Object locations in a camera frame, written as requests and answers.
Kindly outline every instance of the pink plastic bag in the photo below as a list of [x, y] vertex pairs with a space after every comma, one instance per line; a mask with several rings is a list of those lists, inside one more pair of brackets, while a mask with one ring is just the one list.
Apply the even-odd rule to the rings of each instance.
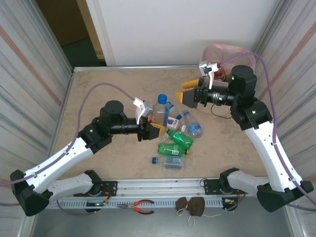
[[[229, 59], [247, 52], [249, 52], [247, 49], [237, 46], [215, 43], [204, 49], [200, 62], [207, 60], [210, 63], [225, 63]], [[232, 63], [225, 65], [224, 70], [228, 80], [231, 78], [232, 68], [236, 65], [247, 65], [251, 67], [252, 70], [255, 70], [256, 60], [254, 56], [249, 55], [236, 59]]]

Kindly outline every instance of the green plastic bottle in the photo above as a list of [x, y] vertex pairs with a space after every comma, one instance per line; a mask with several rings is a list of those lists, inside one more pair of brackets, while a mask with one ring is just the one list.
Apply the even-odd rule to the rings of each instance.
[[179, 144], [180, 146], [189, 149], [190, 146], [193, 143], [193, 139], [191, 137], [188, 137], [184, 135], [182, 132], [177, 130], [168, 130], [168, 135], [170, 136], [170, 139], [174, 141], [175, 143]]
[[178, 144], [167, 144], [167, 143], [159, 143], [158, 145], [158, 154], [167, 155], [167, 156], [183, 156], [189, 155], [190, 150], [185, 149]]

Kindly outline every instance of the doorway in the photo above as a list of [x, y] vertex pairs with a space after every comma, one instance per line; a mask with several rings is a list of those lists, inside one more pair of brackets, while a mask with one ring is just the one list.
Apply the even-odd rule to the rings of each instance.
[[72, 68], [106, 66], [85, 0], [36, 0]]

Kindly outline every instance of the clear plastic bottle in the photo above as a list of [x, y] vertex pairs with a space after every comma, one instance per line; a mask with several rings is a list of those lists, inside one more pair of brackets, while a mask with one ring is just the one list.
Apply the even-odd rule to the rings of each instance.
[[167, 128], [171, 130], [177, 130], [181, 126], [180, 119], [182, 118], [182, 116], [179, 114], [177, 108], [170, 101], [167, 102], [167, 106], [169, 108]]
[[200, 124], [198, 123], [198, 121], [189, 113], [189, 111], [185, 110], [183, 112], [184, 115], [184, 121], [185, 124], [188, 128], [189, 131], [189, 135], [192, 138], [199, 138], [200, 136], [202, 136], [203, 132], [202, 132], [202, 128], [200, 126]]
[[151, 122], [167, 127], [169, 117], [169, 107], [167, 106], [167, 96], [160, 94], [158, 103], [153, 106]]
[[175, 156], [153, 157], [152, 164], [158, 164], [165, 169], [181, 169], [184, 167], [183, 159]]

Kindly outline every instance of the brown cloth bag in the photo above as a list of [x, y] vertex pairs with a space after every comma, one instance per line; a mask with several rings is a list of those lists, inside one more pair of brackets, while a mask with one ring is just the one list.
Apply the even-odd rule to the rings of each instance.
[[176, 201], [176, 210], [184, 209], [187, 210], [192, 216], [201, 216], [205, 208], [205, 200], [203, 197], [193, 197], [190, 201], [187, 201], [186, 197], [181, 197]]

